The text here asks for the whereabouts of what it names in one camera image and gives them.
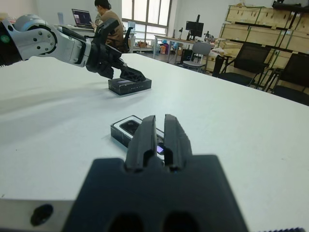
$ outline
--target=robotic arm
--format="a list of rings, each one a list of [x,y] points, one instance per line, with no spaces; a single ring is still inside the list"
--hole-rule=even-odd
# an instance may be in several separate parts
[[[0,67],[26,61],[30,57],[55,57],[90,72],[113,78],[113,67],[121,70],[121,78],[144,81],[144,75],[129,68],[120,58],[122,53],[106,45],[107,36],[119,25],[109,19],[97,28],[93,41],[66,27],[49,25],[36,15],[24,15],[14,25],[0,22]]]

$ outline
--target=wooden crate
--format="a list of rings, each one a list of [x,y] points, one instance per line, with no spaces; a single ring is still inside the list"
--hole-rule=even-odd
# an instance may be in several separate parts
[[[292,14],[291,11],[280,11],[266,7],[229,6],[226,21],[288,29],[292,21]]]
[[[283,35],[284,33],[282,33],[281,30],[250,27],[246,42],[269,46],[279,46],[281,40],[283,39]]]
[[[223,24],[220,38],[236,41],[246,41],[249,28],[250,27],[243,25]]]
[[[299,18],[298,23],[296,26],[294,24],[292,29],[303,33],[309,33],[309,14],[304,13]]]
[[[283,51],[277,50],[269,66],[274,69],[275,68],[284,69],[287,63],[289,62],[291,56],[292,56],[292,53],[290,52],[283,52]]]
[[[273,8],[262,8],[256,24],[273,28],[288,29],[292,22],[291,11],[280,11]]]
[[[309,54],[309,34],[288,30],[280,48]]]
[[[285,31],[269,28],[224,24],[220,38],[261,45],[279,46],[284,33]]]
[[[259,12],[260,12],[259,8],[229,6],[226,21],[255,24]]]
[[[236,57],[242,48],[242,43],[236,43],[231,41],[221,41],[219,47],[222,48],[227,55]]]
[[[296,15],[295,20],[294,20],[294,23],[293,23],[293,24],[291,25],[291,27],[288,28],[288,29],[296,30],[297,26],[298,26],[299,23],[300,23],[301,16],[302,16],[302,14],[301,14],[301,13],[298,13],[298,14]]]

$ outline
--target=chair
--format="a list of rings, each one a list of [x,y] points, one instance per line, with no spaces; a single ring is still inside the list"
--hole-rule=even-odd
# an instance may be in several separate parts
[[[309,106],[309,95],[304,93],[305,89],[309,87],[308,68],[309,56],[301,54],[292,54],[288,64],[284,70],[274,70],[270,78],[273,78],[267,91],[270,89],[273,81],[277,78],[276,84],[272,90],[272,94],[298,102]],[[303,91],[298,91],[292,88],[278,85],[279,81],[286,81],[289,83],[303,86]]]
[[[127,32],[126,32],[126,36],[124,38],[124,52],[123,53],[129,53],[130,51],[130,47],[129,47],[129,37],[130,37],[130,33],[131,33],[131,30],[133,28],[129,27]]]
[[[198,72],[201,71],[202,67],[205,67],[206,69],[208,59],[206,59],[206,64],[201,64],[201,62],[200,63],[194,62],[192,61],[192,59],[195,54],[201,54],[204,56],[208,56],[209,52],[211,52],[211,49],[212,49],[212,45],[210,45],[209,43],[201,43],[201,42],[195,43],[192,48],[192,55],[191,55],[190,61],[184,61],[183,66],[188,67],[188,68],[197,69]]]
[[[256,44],[244,44],[237,57],[233,61],[226,64],[223,72],[218,75],[218,78],[239,85],[250,86],[251,84],[255,83],[255,78],[258,74],[260,74],[259,81],[256,85],[256,88],[258,88],[264,73],[264,69],[268,66],[264,62],[269,55],[269,52],[270,48],[268,47],[262,47]],[[226,72],[227,67],[232,63],[234,63],[234,67],[237,69],[254,73],[255,77],[252,78],[238,73]]]

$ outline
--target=small black box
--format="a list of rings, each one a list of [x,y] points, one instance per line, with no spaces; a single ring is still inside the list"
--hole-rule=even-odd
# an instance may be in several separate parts
[[[118,95],[126,95],[142,90],[150,89],[152,81],[147,79],[143,82],[132,82],[122,78],[108,80],[108,88]]]

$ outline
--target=white table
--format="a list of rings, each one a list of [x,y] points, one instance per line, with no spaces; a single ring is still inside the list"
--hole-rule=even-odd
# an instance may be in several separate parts
[[[154,36],[154,55],[153,55],[154,59],[155,59],[156,46],[157,46],[157,43],[158,43],[158,39],[169,41],[168,63],[169,63],[169,56],[170,56],[170,49],[171,49],[171,46],[172,46],[172,42],[178,42],[178,43],[183,43],[183,44],[184,43],[185,44],[195,44],[196,43],[195,41],[192,41],[192,40],[189,40],[189,41],[188,40],[180,40],[180,39],[176,39],[176,38],[172,38],[172,37],[155,35]],[[179,48],[179,46],[177,46],[177,48],[176,48],[176,59],[177,59],[178,48]]]
[[[156,115],[163,129],[169,113],[194,154],[219,156],[251,231],[309,230],[309,107],[137,54],[123,59],[151,90],[119,97],[108,79],[53,58],[0,69],[0,197],[73,200],[93,159],[125,158],[112,123]]]

